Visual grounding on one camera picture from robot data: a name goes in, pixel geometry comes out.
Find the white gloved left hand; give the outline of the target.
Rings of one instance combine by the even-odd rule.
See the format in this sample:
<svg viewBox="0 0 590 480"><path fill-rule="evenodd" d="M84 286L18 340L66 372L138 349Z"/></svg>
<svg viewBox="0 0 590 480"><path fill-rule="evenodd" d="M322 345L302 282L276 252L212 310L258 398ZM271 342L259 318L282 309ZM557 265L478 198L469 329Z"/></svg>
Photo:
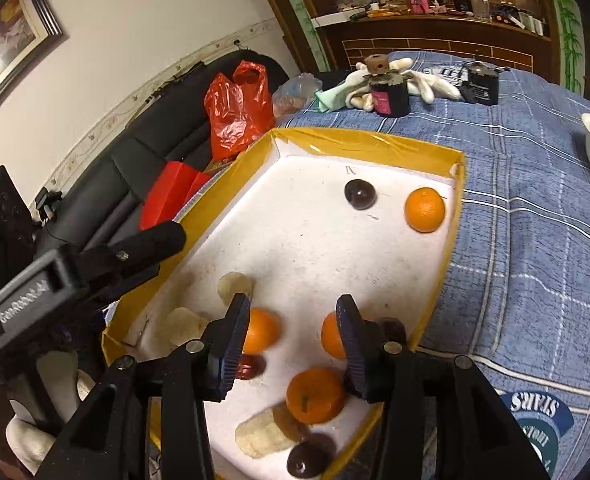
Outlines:
<svg viewBox="0 0 590 480"><path fill-rule="evenodd" d="M51 351L6 385L14 411L5 429L10 450L36 474L57 436L95 386L74 351Z"/></svg>

